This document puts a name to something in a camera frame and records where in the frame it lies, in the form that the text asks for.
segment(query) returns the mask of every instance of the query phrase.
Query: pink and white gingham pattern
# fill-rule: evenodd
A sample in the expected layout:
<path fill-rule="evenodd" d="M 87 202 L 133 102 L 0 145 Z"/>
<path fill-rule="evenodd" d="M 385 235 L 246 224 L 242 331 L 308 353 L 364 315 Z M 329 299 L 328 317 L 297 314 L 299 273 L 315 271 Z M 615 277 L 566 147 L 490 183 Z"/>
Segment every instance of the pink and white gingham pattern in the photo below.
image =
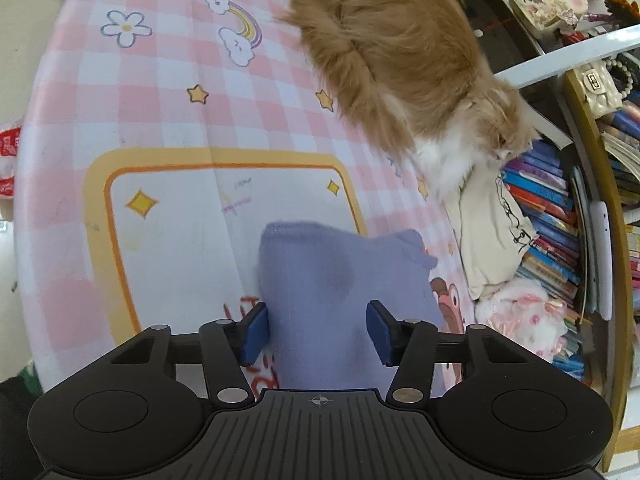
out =
<path fill-rule="evenodd" d="M 45 389 L 114 346 L 94 283 L 82 182 L 101 154 L 132 147 L 218 146 L 329 153 L 349 171 L 370 236 L 414 228 L 440 276 L 473 306 L 444 209 L 319 105 L 322 85 L 279 23 L 285 0 L 230 0 L 258 22 L 262 43 L 234 64 L 219 35 L 234 17 L 205 0 L 66 0 L 43 56 L 24 123 L 15 199 L 19 290 Z M 105 36 L 107 14 L 139 12 L 150 36 L 129 48 Z M 205 105 L 186 88 L 201 84 Z"/>

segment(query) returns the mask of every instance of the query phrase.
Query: orange and white cat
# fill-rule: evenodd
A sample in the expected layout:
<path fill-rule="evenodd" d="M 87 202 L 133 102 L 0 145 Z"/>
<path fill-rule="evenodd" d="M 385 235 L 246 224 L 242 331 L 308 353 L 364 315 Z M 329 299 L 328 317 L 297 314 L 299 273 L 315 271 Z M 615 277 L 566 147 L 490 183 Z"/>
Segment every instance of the orange and white cat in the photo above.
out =
<path fill-rule="evenodd" d="M 478 164 L 537 137 L 520 93 L 496 79 L 456 0 L 289 0 L 284 21 L 369 143 L 411 159 L 438 198 Z"/>

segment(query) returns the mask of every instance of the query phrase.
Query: cat's head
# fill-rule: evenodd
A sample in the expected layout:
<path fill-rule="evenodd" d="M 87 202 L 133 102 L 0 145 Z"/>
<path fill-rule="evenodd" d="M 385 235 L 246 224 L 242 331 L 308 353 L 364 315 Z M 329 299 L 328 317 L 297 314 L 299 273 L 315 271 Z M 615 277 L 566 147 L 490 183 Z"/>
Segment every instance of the cat's head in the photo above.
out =
<path fill-rule="evenodd" d="M 474 96 L 467 113 L 480 148 L 496 163 L 530 150 L 532 141 L 540 138 L 527 121 L 526 102 L 520 92 L 496 79 Z"/>

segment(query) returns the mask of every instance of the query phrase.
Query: smiling cloud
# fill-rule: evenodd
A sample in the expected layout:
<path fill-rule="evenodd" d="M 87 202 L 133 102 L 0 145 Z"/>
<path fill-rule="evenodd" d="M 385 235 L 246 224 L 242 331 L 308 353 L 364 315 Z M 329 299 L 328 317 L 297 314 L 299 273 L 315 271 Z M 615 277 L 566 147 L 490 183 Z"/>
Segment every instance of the smiling cloud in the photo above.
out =
<path fill-rule="evenodd" d="M 209 9 L 216 14 L 224 14 L 229 10 L 229 0 L 205 0 Z"/>
<path fill-rule="evenodd" d="M 254 52 L 251 50 L 249 40 L 226 27 L 221 28 L 218 33 L 229 52 L 231 61 L 238 66 L 247 66 L 254 58 Z"/>

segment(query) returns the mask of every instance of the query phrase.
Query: folded purple garment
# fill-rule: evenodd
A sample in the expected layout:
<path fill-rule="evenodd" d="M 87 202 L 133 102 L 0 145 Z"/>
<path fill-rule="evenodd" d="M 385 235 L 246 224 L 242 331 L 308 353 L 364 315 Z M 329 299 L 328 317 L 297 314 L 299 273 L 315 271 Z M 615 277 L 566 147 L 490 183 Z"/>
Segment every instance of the folded purple garment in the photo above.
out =
<path fill-rule="evenodd" d="M 436 263 L 413 230 L 363 238 L 311 222 L 267 225 L 258 274 L 280 387 L 377 388 L 385 397 L 396 368 L 380 363 L 369 339 L 367 303 L 443 328 L 429 284 Z M 443 393 L 436 367 L 431 395 Z"/>

